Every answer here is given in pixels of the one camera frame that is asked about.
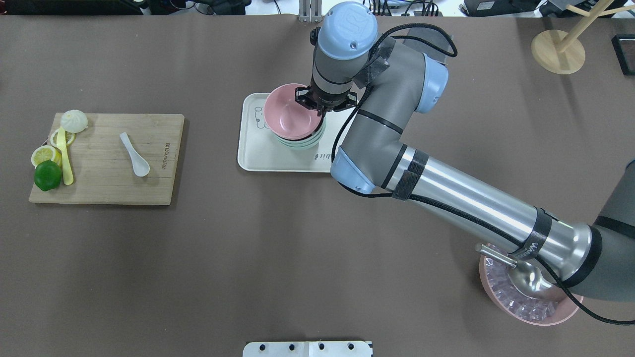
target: spoon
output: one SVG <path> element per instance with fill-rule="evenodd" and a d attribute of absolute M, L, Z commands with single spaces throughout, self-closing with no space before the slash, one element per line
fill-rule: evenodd
<path fill-rule="evenodd" d="M 132 147 L 132 143 L 126 132 L 119 134 L 119 138 L 126 147 L 126 150 L 128 150 L 128 154 L 132 160 L 132 170 L 135 172 L 135 175 L 139 177 L 146 176 L 150 172 L 150 164 Z"/>
<path fill-rule="evenodd" d="M 522 260 L 512 259 L 480 243 L 476 245 L 476 251 L 506 265 L 509 279 L 523 295 L 551 301 L 561 301 L 566 297 L 562 289 L 542 276 L 542 271 L 537 266 Z"/>

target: wooden cutting board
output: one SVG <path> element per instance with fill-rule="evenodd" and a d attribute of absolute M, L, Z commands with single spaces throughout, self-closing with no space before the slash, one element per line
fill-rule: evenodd
<path fill-rule="evenodd" d="M 57 113 L 50 135 L 60 127 Z M 169 205 L 177 172 L 185 118 L 181 114 L 90 114 L 88 128 L 69 146 L 75 182 L 46 192 L 33 185 L 30 202 L 88 205 Z M 128 151 L 119 139 L 128 133 L 150 173 L 132 171 Z"/>

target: yellow knife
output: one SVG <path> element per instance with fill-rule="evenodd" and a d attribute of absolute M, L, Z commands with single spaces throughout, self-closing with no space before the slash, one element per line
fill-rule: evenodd
<path fill-rule="evenodd" d="M 57 147 L 62 152 L 62 177 L 65 185 L 70 185 L 75 181 L 73 171 L 70 168 L 69 152 L 66 149 L 66 130 L 60 127 L 57 131 L 57 139 L 55 140 Z"/>

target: gray table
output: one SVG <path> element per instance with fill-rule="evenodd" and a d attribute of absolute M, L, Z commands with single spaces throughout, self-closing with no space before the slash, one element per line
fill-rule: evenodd
<path fill-rule="evenodd" d="M 385 30 L 406 22 L 381 18 Z M 635 156 L 635 81 L 598 20 L 563 77 L 529 44 L 571 20 L 440 18 L 444 97 L 404 140 L 570 222 L 592 222 Z M 257 340 L 365 339 L 386 356 L 631 356 L 633 328 L 533 327 L 489 300 L 476 239 L 326 174 L 236 163 L 245 96 L 309 81 L 312 26 L 275 17 L 0 18 L 3 356 L 240 356 Z M 182 113 L 171 206 L 29 203 L 56 112 Z M 586 300 L 635 318 L 633 304 Z"/>

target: wooden stand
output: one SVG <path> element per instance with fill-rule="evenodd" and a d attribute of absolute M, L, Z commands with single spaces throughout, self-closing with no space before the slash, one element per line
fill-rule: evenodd
<path fill-rule="evenodd" d="M 635 8 L 635 5 L 632 5 L 605 11 L 612 2 L 613 0 L 600 0 L 591 11 L 567 5 L 568 10 L 585 17 L 569 33 L 560 30 L 547 30 L 534 37 L 531 42 L 531 53 L 534 59 L 544 69 L 556 74 L 577 72 L 582 68 L 585 59 L 584 47 L 578 41 L 579 35 L 600 16 Z"/>

